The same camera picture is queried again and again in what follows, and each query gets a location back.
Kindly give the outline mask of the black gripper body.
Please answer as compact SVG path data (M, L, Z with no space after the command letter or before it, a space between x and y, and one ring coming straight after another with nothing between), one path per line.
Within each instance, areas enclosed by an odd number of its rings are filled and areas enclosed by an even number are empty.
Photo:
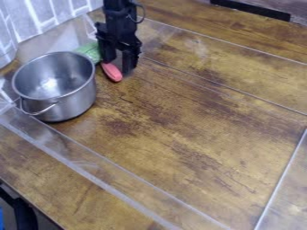
M143 7L136 0L103 0L106 22L96 22L98 40L114 40L116 50L140 50L142 41L136 37L136 8Z

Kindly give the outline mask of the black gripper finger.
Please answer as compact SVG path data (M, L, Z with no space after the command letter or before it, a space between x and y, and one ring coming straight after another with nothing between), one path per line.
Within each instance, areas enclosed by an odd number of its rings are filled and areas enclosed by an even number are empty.
M106 64L116 59L116 42L114 40L99 40L100 56Z
M127 49L123 51L123 74L128 75L131 71L136 68L139 59L139 50Z

